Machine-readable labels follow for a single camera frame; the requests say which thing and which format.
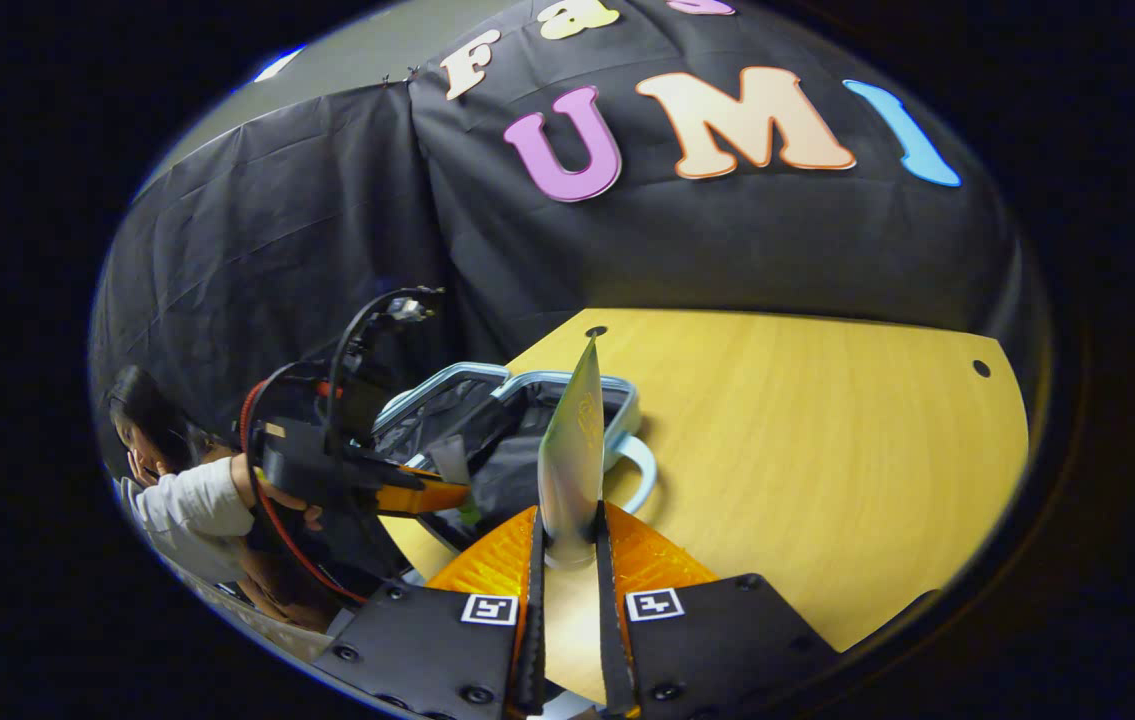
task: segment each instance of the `white handle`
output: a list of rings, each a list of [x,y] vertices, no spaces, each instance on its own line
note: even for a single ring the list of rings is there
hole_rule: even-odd
[[[644,471],[644,483],[639,484],[639,491],[623,506],[623,510],[629,514],[634,514],[639,511],[639,506],[644,506],[644,502],[651,494],[651,488],[655,487],[655,455],[651,454],[651,449],[646,446],[646,443],[634,436],[625,436],[616,445],[616,451],[634,461],[634,464],[639,466],[639,470]]]

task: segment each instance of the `wooden table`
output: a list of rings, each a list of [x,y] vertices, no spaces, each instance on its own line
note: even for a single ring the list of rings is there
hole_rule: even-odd
[[[718,577],[763,574],[836,651],[942,587],[997,524],[1028,451],[1011,366],[991,338],[805,316],[590,309],[508,369],[575,368],[639,388],[659,482],[637,512]],[[989,368],[982,377],[974,361]],[[604,479],[619,505],[639,471]],[[384,518],[426,578],[452,553]],[[545,578],[547,671],[604,701],[596,569]]]

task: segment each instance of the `white shirt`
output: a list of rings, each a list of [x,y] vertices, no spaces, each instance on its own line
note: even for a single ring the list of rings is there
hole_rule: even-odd
[[[229,457],[163,475],[154,487],[132,478],[114,480],[124,511],[157,551],[209,583],[243,577],[237,538],[251,530],[252,518],[229,476]]]

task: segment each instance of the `open suitcase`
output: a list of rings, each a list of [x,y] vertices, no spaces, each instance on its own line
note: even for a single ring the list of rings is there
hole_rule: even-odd
[[[434,537],[462,551],[490,529],[538,502],[538,451],[571,372],[508,374],[499,365],[456,363],[389,401],[376,418],[378,454],[448,474],[463,457],[477,519],[461,510],[421,514]],[[636,437],[641,424],[633,383],[603,377],[604,470],[630,457],[644,482],[624,508],[633,512],[650,495],[655,459]]]

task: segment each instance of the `black hair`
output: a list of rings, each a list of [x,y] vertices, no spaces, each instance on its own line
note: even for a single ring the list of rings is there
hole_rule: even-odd
[[[109,418],[115,425],[120,420],[136,425],[163,454],[174,474],[200,464],[202,455],[218,442],[163,395],[152,375],[135,365],[125,366],[114,377]]]

